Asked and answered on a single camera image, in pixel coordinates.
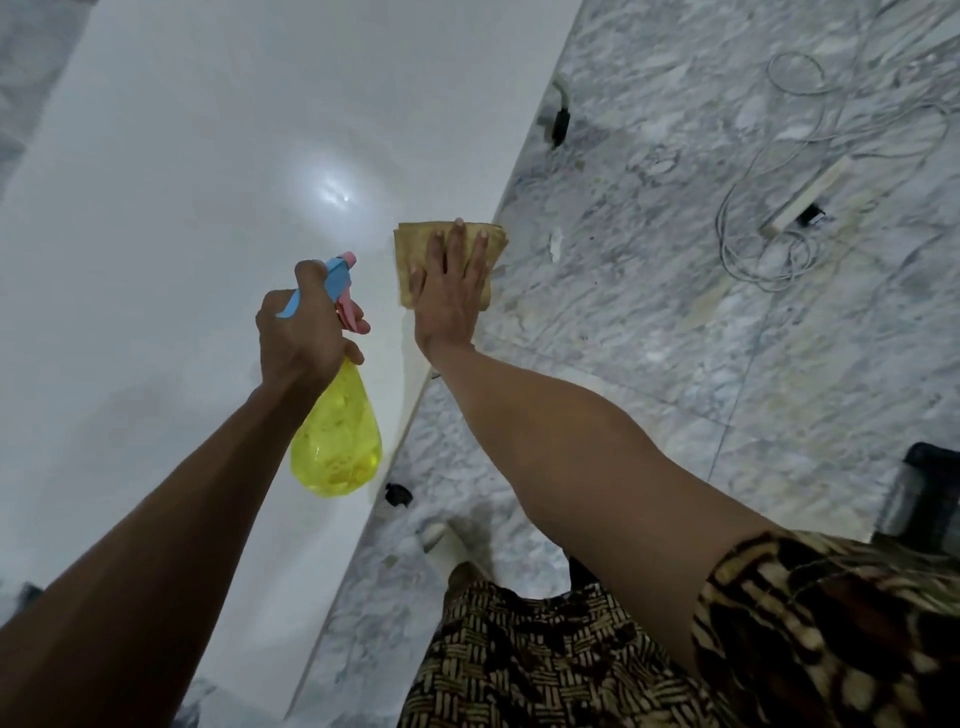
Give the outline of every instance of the foot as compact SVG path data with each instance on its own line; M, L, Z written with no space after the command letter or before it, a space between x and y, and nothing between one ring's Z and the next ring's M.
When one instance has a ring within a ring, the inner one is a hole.
M423 545L423 553L444 583L449 583L450 574L461 564L475 567L464 542L446 523L430 523L420 533L420 543ZM489 578L480 569L477 568L477 571L483 578Z

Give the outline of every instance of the brown rag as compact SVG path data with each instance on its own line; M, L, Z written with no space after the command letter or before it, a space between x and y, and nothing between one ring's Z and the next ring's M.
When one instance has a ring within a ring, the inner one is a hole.
M432 222L432 223L400 223L394 230L394 248L396 251L396 277L400 282L400 305L405 308L413 308L413 300L410 297L410 265L416 263L419 266L426 264L426 246L430 241L430 235L434 230L448 231L453 227L453 223ZM493 270L503 249L507 247L507 233L499 225L487 225L486 223L467 223L467 241L464 250L464 265L470 260L470 254L473 252L473 240L477 233L485 230L490 235L487 243L487 265L488 270ZM490 305L490 279L483 287L483 293L480 296L480 310L485 311Z

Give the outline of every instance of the electrical cable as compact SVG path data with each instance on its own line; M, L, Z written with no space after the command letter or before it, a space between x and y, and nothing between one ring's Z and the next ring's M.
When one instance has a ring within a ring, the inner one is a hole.
M925 150L909 152L905 154L883 154L880 152L851 151L848 152L849 156L854 159L919 158L917 167L914 170L914 174L916 174L916 171L923 167L930 155L932 155L944 143L950 131L950 116L957 110L960 110L960 107L948 106L939 99L928 98L925 96L908 99L904 102L901 102L899 106L892 112L882 114L878 119L872 120L866 124L852 125L846 128L842 128L840 126L840 121L843 117L843 113L847 107L847 102L850 99L851 94L854 92L854 90L862 90L866 87L864 84L862 84L863 80L874 76L879 71L889 72L891 70L889 66L881 64L876 68L867 69L866 71L861 72L860 65L863 54L871 40L877 21L896 5L899 5L902 1L903 0L892 0L891 2L881 5L881 7L870 16L866 23L866 27L864 27L858 35L850 66L850 79L846 83L828 84L828 73L823 64L820 63L820 61L818 61L813 55L801 51L782 51L775 54L767 62L765 75L769 83L775 89L783 94L786 94L787 96L819 99L820 105L817 113L816 123L807 136L792 139L779 139L776 134L773 134L772 138L766 142L754 155L743 174L732 183L727 194L724 196L723 202L721 202L720 207L717 209L713 222L714 231L719 244L720 264L723 266L724 270L726 270L727 273L734 278L747 281L756 285L761 290L773 293L786 289L796 278L809 273L817 266L822 264L826 259L828 259L828 250L826 250L825 244L821 239L824 236L808 236L803 231L795 230L793 228L782 231L773 240L765 240L760 246L758 254L747 255L743 253L743 241L751 237L759 237L759 234L757 232L753 232L731 236L728 232L728 221L730 216L731 201L733 200L737 190L745 182L753 181L757 178L779 171L796 159L800 154L802 154L805 149L815 144L827 145L827 148L821 157L820 171L823 172L824 169L826 169L826 167L832 161L834 161L828 159L830 156L830 142L842 141L847 146L851 146L857 145L861 142L861 140L874 140L876 139L878 133L889 130L894 124L904 117L922 110L935 110L944 122L943 131L940 136ZM914 40L906 48L900 49L899 53L908 51L913 44L923 39L925 35L930 32L930 30L936 28L941 20L945 19L954 12L957 12L958 8L960 8L960 3L954 2L948 5L948 9L945 12L936 12L939 10L938 3L934 2L923 11L915 12L910 17L903 19L903 21L900 23L901 26L917 21L916 26L912 27L907 34L904 34L904 37L913 32L917 26L926 24L926 29L924 33L914 38ZM934 15L939 15L939 17L931 23L930 18L932 18ZM816 71L816 75L818 77L817 84L812 88L797 88L779 80L775 71L778 64L784 60L799 60L810 64ZM825 127L825 122L827 121L829 112L829 96L834 93L840 94L839 103L832 120L828 126ZM770 149L779 143L791 141L797 144L797 149L793 151L793 153L790 154L785 160L778 162L766 169L756 170L758 163ZM769 271L761 272L761 263L764 262L763 258L771 250L771 243L774 242L774 240L776 240L778 243L785 244L785 249L782 249L780 252L780 254L783 256L783 263L780 266L780 271L777 273L772 273ZM756 242L754 242L753 249L756 249Z

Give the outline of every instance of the yellow spray bottle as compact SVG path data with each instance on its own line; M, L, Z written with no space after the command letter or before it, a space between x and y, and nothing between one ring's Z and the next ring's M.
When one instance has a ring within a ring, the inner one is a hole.
M353 253L326 262L324 287L337 305L340 320L356 331L350 304L350 272L356 264ZM295 291L280 318L294 315L300 304ZM290 446L290 470L303 486L321 497L345 496L369 482L383 457L380 429L363 379L353 362L344 359L340 372L317 399L297 430Z

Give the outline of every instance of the tile grout line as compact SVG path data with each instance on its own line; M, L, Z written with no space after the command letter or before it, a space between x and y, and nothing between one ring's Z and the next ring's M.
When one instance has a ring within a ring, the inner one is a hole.
M777 296L776 293L771 294L770 302L767 304L766 313L763 314L763 321L760 323L759 328L756 331L756 337L754 339L753 350L750 354L750 360L747 362L747 368L743 371L743 377L740 379L740 389L737 390L736 397L733 400L733 407L730 410L730 416L727 418L727 421L723 424L724 431L723 435L720 437L720 445L717 447L717 451L713 454L713 462L710 463L710 472L707 475L707 483L713 478L713 471L716 470L717 460L720 459L720 451L723 449L724 443L727 442L727 435L730 430L733 428L733 416L736 414L736 407L740 404L740 396L743 394L743 388L747 385L747 377L750 375L750 369L754 366L754 361L756 360L757 350L760 346L760 337L763 335L763 332L767 329L767 321L770 319L770 314L774 309L774 299Z

